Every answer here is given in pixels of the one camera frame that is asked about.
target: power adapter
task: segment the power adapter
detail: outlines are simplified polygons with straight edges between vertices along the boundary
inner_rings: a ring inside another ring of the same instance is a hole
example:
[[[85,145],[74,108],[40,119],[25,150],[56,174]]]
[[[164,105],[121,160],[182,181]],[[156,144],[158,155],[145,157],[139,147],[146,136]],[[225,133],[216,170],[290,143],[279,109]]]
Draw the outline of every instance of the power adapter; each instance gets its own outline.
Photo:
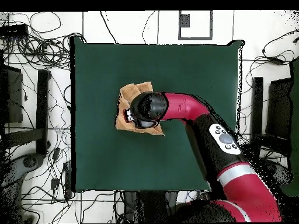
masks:
[[[276,65],[284,65],[284,61],[279,59],[279,58],[276,58],[276,57],[270,57],[268,58],[269,59],[269,62],[271,62],[272,64],[276,64]]]
[[[53,153],[53,156],[52,156],[53,164],[56,163],[56,161],[57,161],[57,159],[59,157],[59,154],[60,154],[60,149],[55,149],[54,153]]]
[[[52,178],[51,180],[51,190],[58,190],[58,187],[59,187],[59,179],[57,178]]]

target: black cable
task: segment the black cable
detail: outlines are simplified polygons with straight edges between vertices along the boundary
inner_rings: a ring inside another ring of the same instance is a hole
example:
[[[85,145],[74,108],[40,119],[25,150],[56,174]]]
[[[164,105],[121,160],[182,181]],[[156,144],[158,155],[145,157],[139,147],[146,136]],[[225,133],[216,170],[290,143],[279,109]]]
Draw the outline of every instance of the black cable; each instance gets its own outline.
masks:
[[[266,47],[270,44],[270,43],[272,43],[272,42],[274,42],[274,41],[276,41],[276,40],[279,40],[279,39],[281,39],[281,38],[283,38],[283,37],[285,37],[285,36],[289,36],[289,35],[291,35],[291,34],[293,34],[293,33],[296,33],[296,32],[299,32],[299,30],[293,30],[293,31],[290,31],[290,32],[288,32],[288,33],[286,33],[286,34],[284,34],[284,35],[282,35],[282,36],[280,36],[280,37],[278,37],[278,38],[275,38],[274,40],[271,40],[270,42],[268,42],[265,46],[264,46],[264,48],[263,48],[263,50],[262,50],[262,53],[263,53],[263,55],[265,56],[265,58],[267,58],[267,59],[269,59],[269,60],[271,60],[271,58],[275,58],[275,57],[267,57],[267,55],[265,54],[265,52],[266,52]],[[295,60],[297,60],[297,59],[299,59],[299,57],[298,58],[296,58],[296,59],[292,59],[291,61],[283,61],[283,62],[293,62],[293,61],[295,61]]]
[[[156,11],[153,11],[153,13],[148,17],[147,22],[148,22],[148,20],[150,19],[150,17],[151,17],[155,12],[156,12]],[[145,44],[146,44],[146,42],[145,42],[145,40],[144,40],[143,35],[144,35],[145,27],[147,26],[147,22],[145,23],[144,28],[143,28],[143,31],[142,31],[142,38],[143,38],[143,41],[144,41]]]
[[[158,10],[157,44],[159,44],[159,16],[160,16],[160,10]]]
[[[17,102],[15,102],[15,101],[13,101],[13,100],[11,100],[11,99],[9,99],[9,101],[12,102],[13,104],[16,104],[17,106],[19,106],[20,108],[22,108],[22,109],[25,111],[25,113],[27,114],[28,119],[29,119],[29,121],[30,121],[30,123],[31,123],[31,126],[32,126],[33,130],[35,130],[35,127],[33,126],[32,120],[31,120],[31,118],[30,118],[28,112],[25,110],[25,108],[24,108],[22,105],[18,104]]]
[[[95,200],[93,201],[93,203],[89,207],[87,207],[86,209],[83,210],[83,213],[82,213],[82,222],[81,223],[83,223],[83,221],[84,221],[84,212],[87,211],[88,209],[90,209],[95,204],[95,202],[96,202],[96,200],[97,200],[97,198],[99,196],[103,196],[103,195],[105,195],[105,196],[111,196],[111,195],[114,195],[114,194],[113,193],[111,193],[111,194],[105,194],[105,193],[98,194],[96,196]]]
[[[80,193],[80,224],[82,223],[82,193]]]
[[[29,210],[29,209],[25,209],[23,206],[21,206],[21,208],[22,208],[24,211],[28,211],[28,212],[30,212],[30,213],[34,213],[34,214],[38,215],[39,218],[38,218],[36,224],[39,223],[39,220],[40,220],[40,214],[39,214],[39,213],[37,213],[37,212],[35,212],[35,211],[31,211],[31,210]]]
[[[66,208],[68,208],[67,211],[66,211],[63,215],[61,215],[61,217],[64,216],[64,215],[68,212],[68,210],[70,209],[71,205],[72,205],[72,203],[71,203],[70,205],[67,205],[67,206],[63,207],[63,209],[59,211],[59,213],[53,218],[52,222],[49,223],[49,224],[53,224],[54,222],[58,221],[58,219],[56,219],[56,217],[57,217],[61,212],[63,212]]]
[[[30,26],[32,26],[32,17],[34,17],[35,15],[38,15],[39,13],[45,13],[45,12],[37,12],[37,13],[34,13],[33,15],[31,15],[31,17],[29,19]],[[53,15],[55,15],[58,18],[58,20],[59,20],[59,26],[56,27],[55,29],[52,29],[52,30],[49,30],[49,31],[36,31],[36,32],[38,32],[38,33],[49,33],[49,32],[55,31],[55,30],[57,30],[57,29],[59,29],[61,27],[61,20],[60,20],[59,16],[56,15],[54,12],[50,12],[50,13],[52,13]]]
[[[113,40],[114,40],[114,43],[115,43],[115,44],[117,44],[117,42],[116,42],[116,40],[115,40],[114,36],[111,34],[111,31],[110,31],[110,29],[108,28],[108,25],[107,25],[107,23],[106,23],[106,20],[105,20],[105,18],[104,18],[104,16],[103,16],[103,14],[102,14],[102,11],[100,11],[100,15],[101,15],[101,17],[102,17],[102,19],[103,19],[103,21],[104,21],[104,23],[105,23],[105,26],[106,26],[106,28],[107,28],[108,32],[110,33],[111,37],[113,38]]]
[[[67,102],[68,104],[71,104],[71,102],[69,102],[69,101],[65,98],[65,91],[67,91],[67,89],[68,89],[70,86],[71,86],[71,85],[68,85],[68,86],[64,89],[64,91],[63,91],[63,99],[64,99],[64,101]]]

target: circular button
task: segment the circular button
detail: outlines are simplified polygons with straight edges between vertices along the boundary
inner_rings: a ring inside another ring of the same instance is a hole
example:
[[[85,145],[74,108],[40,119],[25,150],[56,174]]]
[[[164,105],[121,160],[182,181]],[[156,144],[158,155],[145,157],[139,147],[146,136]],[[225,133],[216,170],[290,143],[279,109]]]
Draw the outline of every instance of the circular button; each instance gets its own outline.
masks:
[[[223,144],[232,144],[233,143],[232,137],[230,135],[228,135],[228,134],[221,134],[219,136],[219,140]]]

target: black electrical cord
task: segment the black electrical cord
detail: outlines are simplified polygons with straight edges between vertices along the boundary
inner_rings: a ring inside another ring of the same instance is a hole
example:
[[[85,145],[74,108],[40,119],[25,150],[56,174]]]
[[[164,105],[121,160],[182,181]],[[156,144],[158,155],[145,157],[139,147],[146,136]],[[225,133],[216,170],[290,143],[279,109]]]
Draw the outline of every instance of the black electrical cord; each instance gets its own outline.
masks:
[[[105,194],[105,193],[98,194],[96,196],[95,200],[93,201],[93,203],[89,207],[87,207],[86,209],[83,210],[81,223],[83,223],[83,221],[84,221],[84,212],[87,211],[88,209],[90,209],[95,204],[95,202],[96,202],[96,200],[97,200],[98,197],[103,196],[103,195],[105,195],[105,196],[111,196],[111,195],[113,195],[113,193],[111,193],[111,194]]]
[[[285,37],[285,36],[289,36],[289,35],[291,35],[291,34],[294,34],[294,33],[296,33],[296,32],[298,33],[299,30],[296,29],[296,30],[290,31],[290,32],[288,32],[288,33],[286,33],[286,34],[284,34],[284,35],[282,35],[282,36],[280,36],[280,37],[278,37],[278,38],[275,38],[274,40],[271,40],[270,42],[268,42],[268,43],[264,46],[264,48],[263,48],[263,50],[262,50],[262,53],[263,53],[263,55],[265,56],[265,58],[267,58],[268,60],[272,60],[273,58],[277,58],[277,57],[268,57],[268,56],[265,54],[265,52],[266,52],[266,47],[267,47],[270,43],[272,43],[272,42],[274,42],[274,41],[276,41],[276,40],[282,39],[282,38]],[[293,57],[293,59],[292,59],[291,61],[286,61],[286,59],[285,59],[285,60],[283,61],[283,63],[285,63],[285,62],[290,63],[290,62],[293,62],[293,61],[299,59],[299,57],[296,58],[296,59],[294,59],[294,57]]]
[[[21,208],[22,208],[24,211],[27,211],[27,212],[34,213],[34,214],[38,215],[39,218],[38,218],[36,224],[39,223],[39,220],[40,220],[40,214],[39,214],[39,213],[37,213],[37,212],[35,212],[35,211],[31,211],[31,210],[29,210],[29,209],[25,209],[23,206],[21,206]]]
[[[31,27],[32,27],[32,17],[34,17],[34,16],[36,16],[36,15],[38,15],[40,13],[45,13],[45,12],[37,12],[37,13],[34,13],[33,15],[31,15],[31,17],[29,19],[29,23],[30,23]],[[53,15],[55,15],[58,18],[58,20],[59,20],[59,26],[56,27],[55,29],[52,29],[52,30],[48,30],[48,31],[36,31],[36,32],[38,32],[38,33],[49,33],[49,32],[55,31],[55,30],[57,30],[57,29],[59,29],[61,27],[61,20],[60,20],[59,16],[57,14],[55,14],[54,12],[50,12],[50,13],[52,13]]]
[[[107,23],[106,23],[106,20],[105,20],[105,18],[104,18],[104,16],[103,16],[102,11],[100,11],[100,15],[101,15],[101,17],[102,17],[102,19],[103,19],[103,21],[104,21],[104,24],[105,24],[105,26],[106,26],[108,32],[110,33],[111,37],[113,38],[114,43],[117,44],[117,42],[116,42],[116,40],[115,40],[115,37],[111,34],[111,31],[110,31],[110,29],[108,28],[108,25],[107,25]]]
[[[31,26],[31,23],[32,23],[32,17],[30,18],[30,20],[29,20],[29,26]],[[36,34],[37,36],[39,36],[40,37],[40,35],[38,34],[38,33],[47,33],[47,32],[51,32],[51,31],[53,31],[53,30],[49,30],[49,31],[45,31],[45,32],[38,32],[38,31],[36,31],[34,28],[32,28],[32,32],[34,33],[34,34]],[[18,41],[15,41],[15,40],[13,40],[12,42],[10,42],[9,40],[4,40],[4,43],[6,44],[6,49],[5,50],[7,50],[7,51],[9,51],[8,53],[14,53],[14,49],[13,49],[13,47],[15,46],[15,45],[17,45],[18,46],[18,48],[19,48],[19,51],[20,51],[20,53],[27,59],[27,63],[21,63],[21,61],[20,61],[20,59],[18,58],[18,56],[17,56],[17,59],[19,60],[19,63],[17,63],[17,64],[21,64],[21,66],[23,67],[23,65],[22,64],[30,64],[30,63],[33,63],[33,64],[36,64],[36,65],[41,65],[41,63],[45,66],[45,67],[48,67],[48,68],[50,68],[53,64],[55,64],[55,59],[54,59],[54,57],[57,57],[57,55],[59,55],[59,58],[58,58],[58,60],[56,61],[57,62],[57,65],[59,66],[59,62],[60,62],[60,65],[62,66],[62,67],[64,67],[64,65],[66,64],[67,65],[67,63],[66,62],[64,62],[63,60],[65,59],[69,59],[69,51],[66,49],[66,47],[64,46],[64,43],[65,42],[67,42],[68,43],[68,45],[69,45],[69,38],[71,37],[71,36],[79,36],[80,37],[80,34],[78,35],[78,34],[70,34],[70,35],[68,35],[68,36],[63,36],[63,37],[59,37],[59,38],[63,38],[63,41],[62,41],[62,44],[61,44],[61,42],[59,41],[59,40],[55,40],[55,39],[49,39],[49,40],[45,40],[45,39],[42,39],[41,37],[40,38],[37,38],[37,37],[33,37],[33,36],[30,36],[29,37],[29,39],[27,39],[27,40],[25,40],[25,39],[23,39],[23,40],[18,40]],[[39,45],[39,47],[37,47],[36,49],[34,48],[34,45],[33,45],[33,42],[37,42],[38,43],[38,45]],[[60,45],[60,47],[58,48],[58,50],[59,50],[59,52],[57,52],[57,53],[55,53],[54,52],[54,49],[52,48],[52,46],[55,46],[55,45],[57,45],[58,44],[58,46],[59,46],[59,44],[61,44]],[[47,45],[49,45],[49,49],[51,50],[51,52],[45,52],[43,49],[46,49],[46,47],[45,47],[45,45],[47,46]],[[31,56],[30,57],[30,52],[34,52],[34,51],[36,51],[37,53],[36,54],[33,54],[33,55],[35,55],[36,56],[36,58],[38,59],[38,61],[34,61],[34,59],[32,58],[32,57],[34,57],[34,56]],[[34,91],[35,93],[36,93],[36,88],[35,88],[35,84],[32,82],[32,84],[33,84],[33,86],[34,86],[34,89],[32,89],[32,88],[30,88],[30,87],[28,87],[27,85],[25,85],[24,83],[23,83],[23,85],[24,86],[26,86],[27,88],[29,88],[29,89],[31,89],[32,91]],[[62,95],[62,92],[61,92],[61,89],[60,89],[60,87],[59,87],[59,85],[58,85],[58,83],[56,82],[56,84],[57,84],[57,86],[58,86],[58,88],[59,88],[59,90],[60,90],[60,93],[61,93],[61,95]],[[49,112],[51,112],[56,106],[58,106],[58,107],[60,107],[59,105],[57,105],[57,101],[56,101],[56,105],[55,106],[53,106],[52,108],[48,108],[48,110],[49,110]],[[63,136],[61,137],[61,139],[60,139],[60,143],[61,143],[61,141],[63,141],[63,143],[65,143],[66,144],[66,140],[64,141],[63,140]],[[61,151],[62,151],[62,157],[60,158],[60,159],[62,159],[63,158],[63,153],[65,153],[65,149],[60,149]],[[47,169],[47,171],[49,171],[49,176],[51,175],[51,170],[53,170],[53,172],[54,172],[54,174],[55,174],[55,176],[57,177],[57,175],[56,175],[56,173],[55,173],[55,170],[54,170],[54,168],[53,168],[53,164],[51,163],[51,167],[50,167],[50,169],[49,169],[49,166],[48,166],[48,169]]]
[[[148,22],[148,20],[151,18],[151,16],[152,16],[155,12],[156,12],[156,11],[153,11],[153,13],[148,17],[147,22]],[[145,30],[145,28],[146,28],[146,26],[147,26],[147,22],[145,23],[144,28],[143,28],[143,31],[142,31],[142,39],[143,39],[143,41],[144,41],[144,44],[146,44],[146,42],[145,42],[145,40],[144,40],[144,30]]]
[[[69,101],[65,98],[65,91],[67,91],[67,89],[68,89],[69,87],[71,87],[71,85],[68,85],[68,86],[64,89],[64,91],[63,91],[63,99],[64,99],[64,101],[67,102],[68,104],[71,104],[71,102],[69,102]]]

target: table surface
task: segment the table surface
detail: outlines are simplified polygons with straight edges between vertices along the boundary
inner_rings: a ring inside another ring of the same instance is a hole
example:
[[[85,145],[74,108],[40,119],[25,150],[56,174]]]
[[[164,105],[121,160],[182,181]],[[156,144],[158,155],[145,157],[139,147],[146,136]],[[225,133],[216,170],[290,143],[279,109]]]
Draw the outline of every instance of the table surface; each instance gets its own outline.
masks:
[[[103,45],[76,38],[76,189],[208,189],[180,121],[162,123],[165,137],[115,129],[119,90],[151,81],[156,92],[199,95],[235,129],[241,45]]]

